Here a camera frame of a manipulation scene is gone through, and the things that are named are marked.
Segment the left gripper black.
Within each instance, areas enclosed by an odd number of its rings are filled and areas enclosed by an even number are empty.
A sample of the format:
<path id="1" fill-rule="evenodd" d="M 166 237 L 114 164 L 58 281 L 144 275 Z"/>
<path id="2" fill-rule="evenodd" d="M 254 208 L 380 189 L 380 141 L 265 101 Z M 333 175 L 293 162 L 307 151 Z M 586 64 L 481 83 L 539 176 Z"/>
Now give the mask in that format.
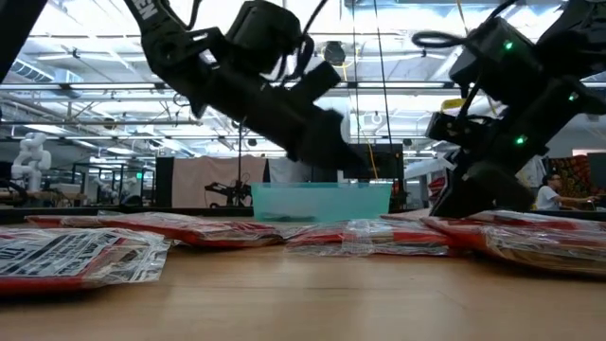
<path id="1" fill-rule="evenodd" d="M 349 170 L 364 166 L 365 161 L 344 140 L 343 117 L 314 103 L 339 82 L 340 76 L 326 62 L 290 88 L 221 67 L 212 70 L 188 99 L 197 114 L 208 105 L 285 149 L 295 162 Z"/>

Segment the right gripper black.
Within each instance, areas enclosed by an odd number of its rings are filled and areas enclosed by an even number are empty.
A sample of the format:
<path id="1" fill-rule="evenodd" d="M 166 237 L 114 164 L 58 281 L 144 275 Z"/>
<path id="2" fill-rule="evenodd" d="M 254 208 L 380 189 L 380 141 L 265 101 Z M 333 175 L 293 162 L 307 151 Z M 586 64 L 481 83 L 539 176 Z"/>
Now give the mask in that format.
<path id="1" fill-rule="evenodd" d="M 506 111 L 500 118 L 432 115 L 426 135 L 455 145 L 445 159 L 446 184 L 429 215 L 468 217 L 507 208 L 529 210 L 533 192 L 516 173 L 538 153 L 536 111 Z"/>

